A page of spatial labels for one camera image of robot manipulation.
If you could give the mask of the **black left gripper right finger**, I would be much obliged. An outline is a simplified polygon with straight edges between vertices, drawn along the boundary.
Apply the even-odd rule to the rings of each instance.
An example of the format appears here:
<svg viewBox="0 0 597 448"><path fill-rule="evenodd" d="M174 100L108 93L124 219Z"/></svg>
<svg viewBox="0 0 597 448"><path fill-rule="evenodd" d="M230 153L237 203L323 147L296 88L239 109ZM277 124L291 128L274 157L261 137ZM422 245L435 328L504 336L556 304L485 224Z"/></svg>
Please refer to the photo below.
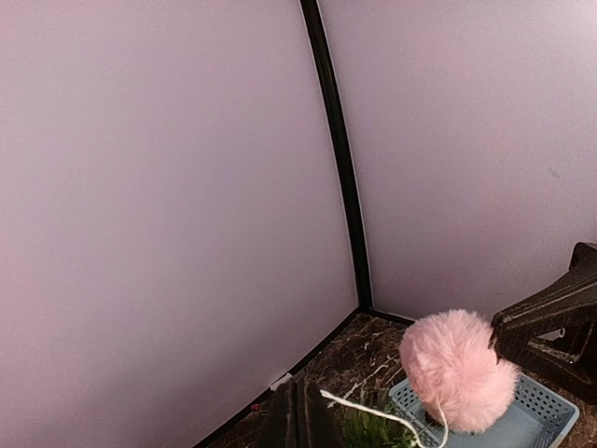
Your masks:
<svg viewBox="0 0 597 448"><path fill-rule="evenodd" d="M298 447L341 448L337 424L315 383L298 381Z"/></svg>

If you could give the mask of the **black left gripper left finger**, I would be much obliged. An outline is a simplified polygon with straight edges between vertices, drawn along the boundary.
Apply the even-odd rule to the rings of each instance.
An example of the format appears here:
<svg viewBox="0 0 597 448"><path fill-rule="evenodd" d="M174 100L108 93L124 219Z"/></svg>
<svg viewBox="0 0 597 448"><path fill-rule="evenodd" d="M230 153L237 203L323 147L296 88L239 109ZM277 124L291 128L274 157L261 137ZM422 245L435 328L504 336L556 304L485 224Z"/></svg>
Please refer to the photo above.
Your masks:
<svg viewBox="0 0 597 448"><path fill-rule="evenodd" d="M258 447L298 446L296 384L290 381L280 385L271 397L267 415L258 434Z"/></svg>

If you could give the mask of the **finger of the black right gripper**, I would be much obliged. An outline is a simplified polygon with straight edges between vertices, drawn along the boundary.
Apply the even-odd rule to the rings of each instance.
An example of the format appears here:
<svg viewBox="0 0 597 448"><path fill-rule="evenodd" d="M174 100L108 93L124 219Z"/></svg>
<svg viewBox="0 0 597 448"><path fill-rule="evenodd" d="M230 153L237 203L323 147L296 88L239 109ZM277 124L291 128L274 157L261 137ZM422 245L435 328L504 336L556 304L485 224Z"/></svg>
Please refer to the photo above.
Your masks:
<svg viewBox="0 0 597 448"><path fill-rule="evenodd" d="M490 347L509 360L596 402L596 244L575 245L568 272L496 313Z"/></svg>

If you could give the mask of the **small green christmas tree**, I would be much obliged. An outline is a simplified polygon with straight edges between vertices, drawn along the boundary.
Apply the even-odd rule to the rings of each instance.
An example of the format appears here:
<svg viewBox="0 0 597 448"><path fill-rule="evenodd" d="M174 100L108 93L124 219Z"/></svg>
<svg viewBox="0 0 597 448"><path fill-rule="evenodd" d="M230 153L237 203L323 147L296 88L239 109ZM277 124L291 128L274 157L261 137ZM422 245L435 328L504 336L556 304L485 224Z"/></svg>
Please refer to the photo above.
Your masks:
<svg viewBox="0 0 597 448"><path fill-rule="evenodd" d="M403 448L415 447L413 433L402 424L357 409L340 406L336 422L345 447Z"/></svg>

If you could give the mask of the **light blue plastic basket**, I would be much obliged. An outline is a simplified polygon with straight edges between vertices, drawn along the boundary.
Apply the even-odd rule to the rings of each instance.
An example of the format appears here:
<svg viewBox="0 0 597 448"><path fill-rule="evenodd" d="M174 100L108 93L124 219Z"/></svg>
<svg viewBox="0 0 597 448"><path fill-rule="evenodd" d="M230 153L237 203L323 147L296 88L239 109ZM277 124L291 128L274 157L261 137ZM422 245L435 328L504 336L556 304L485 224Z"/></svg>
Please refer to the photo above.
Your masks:
<svg viewBox="0 0 597 448"><path fill-rule="evenodd" d="M423 405L408 380L394 385L388 396L396 414L410 421L424 445L440 445L443 429L427 422ZM522 374L514 401L493 426L480 434L451 432L447 445L471 448L557 447L578 417L579 409L575 404Z"/></svg>

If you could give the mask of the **pink pompom ornament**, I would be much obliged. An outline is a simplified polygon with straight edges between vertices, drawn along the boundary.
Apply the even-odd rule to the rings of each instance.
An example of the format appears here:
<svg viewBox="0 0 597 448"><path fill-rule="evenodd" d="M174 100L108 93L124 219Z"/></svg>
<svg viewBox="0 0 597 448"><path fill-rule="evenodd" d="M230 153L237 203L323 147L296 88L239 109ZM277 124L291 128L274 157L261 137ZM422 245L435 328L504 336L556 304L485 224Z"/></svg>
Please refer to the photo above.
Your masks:
<svg viewBox="0 0 597 448"><path fill-rule="evenodd" d="M520 370L491 346L492 328L475 312L450 310L409 326L399 357L426 412L450 430L480 433L507 411Z"/></svg>

